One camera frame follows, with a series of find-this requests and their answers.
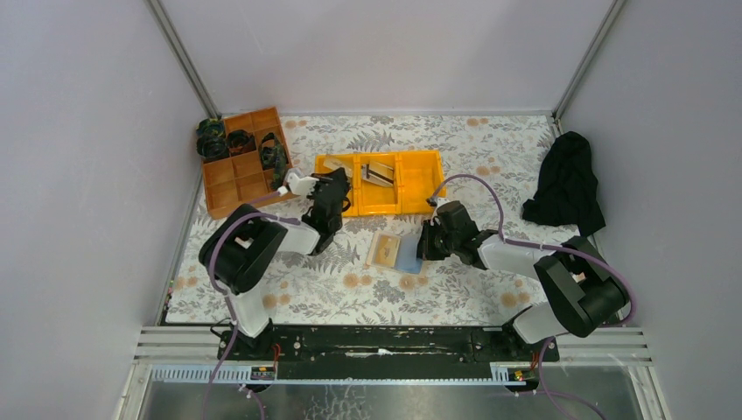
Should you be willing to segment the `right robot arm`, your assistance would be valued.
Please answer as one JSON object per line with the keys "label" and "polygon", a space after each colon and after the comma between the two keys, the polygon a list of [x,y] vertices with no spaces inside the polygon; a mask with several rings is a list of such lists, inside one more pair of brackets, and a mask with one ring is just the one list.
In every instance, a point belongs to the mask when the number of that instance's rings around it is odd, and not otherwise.
{"label": "right robot arm", "polygon": [[588,240],[574,236],[559,246],[510,240],[481,230],[459,201],[430,198],[416,255],[423,261],[456,256],[479,270],[537,280],[546,296],[505,325],[519,343],[533,345],[561,334],[585,338],[630,303],[630,293]]}

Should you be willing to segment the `gold VIP card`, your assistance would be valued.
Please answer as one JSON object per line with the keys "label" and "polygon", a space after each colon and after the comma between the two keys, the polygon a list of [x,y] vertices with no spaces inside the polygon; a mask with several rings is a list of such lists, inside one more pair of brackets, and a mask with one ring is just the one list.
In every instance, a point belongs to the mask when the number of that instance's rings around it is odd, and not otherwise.
{"label": "gold VIP card", "polygon": [[401,246],[401,237],[392,234],[380,234],[374,245],[372,263],[385,267],[394,268]]}

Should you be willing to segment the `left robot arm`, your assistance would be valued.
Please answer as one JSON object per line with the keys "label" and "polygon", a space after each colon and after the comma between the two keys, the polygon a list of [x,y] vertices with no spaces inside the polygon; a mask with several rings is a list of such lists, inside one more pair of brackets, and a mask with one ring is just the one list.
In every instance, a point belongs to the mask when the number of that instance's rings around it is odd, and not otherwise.
{"label": "left robot arm", "polygon": [[339,167],[305,176],[289,169],[276,192],[257,199],[288,193],[311,201],[301,218],[263,213],[251,203],[238,206],[209,237],[199,252],[215,290],[226,299],[239,335],[258,338],[271,319],[260,292],[263,275],[279,252],[304,256],[321,254],[342,227],[342,214],[350,207],[352,189],[347,171]]}

